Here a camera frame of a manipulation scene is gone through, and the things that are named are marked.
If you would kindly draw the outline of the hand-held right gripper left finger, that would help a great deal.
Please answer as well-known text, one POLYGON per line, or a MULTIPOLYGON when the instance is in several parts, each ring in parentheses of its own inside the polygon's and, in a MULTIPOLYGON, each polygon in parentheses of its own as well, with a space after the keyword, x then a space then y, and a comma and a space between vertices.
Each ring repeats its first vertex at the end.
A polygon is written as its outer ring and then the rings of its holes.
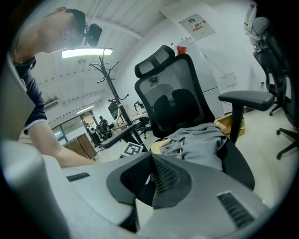
POLYGON ((106 183, 110 173, 135 159, 61 169, 54 158, 44 156, 47 235, 51 239, 147 239, 125 229, 124 222, 136 215, 134 208, 119 203, 106 183))

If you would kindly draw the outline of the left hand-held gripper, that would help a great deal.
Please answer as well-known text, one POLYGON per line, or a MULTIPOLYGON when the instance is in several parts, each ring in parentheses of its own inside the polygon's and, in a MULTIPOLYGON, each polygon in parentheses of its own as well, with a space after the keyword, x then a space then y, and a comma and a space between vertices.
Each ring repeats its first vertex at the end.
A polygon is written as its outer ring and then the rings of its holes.
POLYGON ((138 153, 142 152, 142 150, 143 150, 143 146, 141 146, 139 144, 132 143, 132 142, 128 142, 126 145, 126 148, 121 153, 120 158, 138 154, 138 153))

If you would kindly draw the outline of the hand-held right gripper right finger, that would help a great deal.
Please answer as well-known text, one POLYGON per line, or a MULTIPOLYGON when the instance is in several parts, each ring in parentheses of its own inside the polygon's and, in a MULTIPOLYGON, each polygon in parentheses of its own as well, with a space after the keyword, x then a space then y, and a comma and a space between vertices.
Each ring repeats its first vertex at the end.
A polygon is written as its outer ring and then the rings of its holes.
POLYGON ((137 232, 149 239, 247 239, 272 210, 248 187, 202 165, 153 155, 153 213, 137 232))

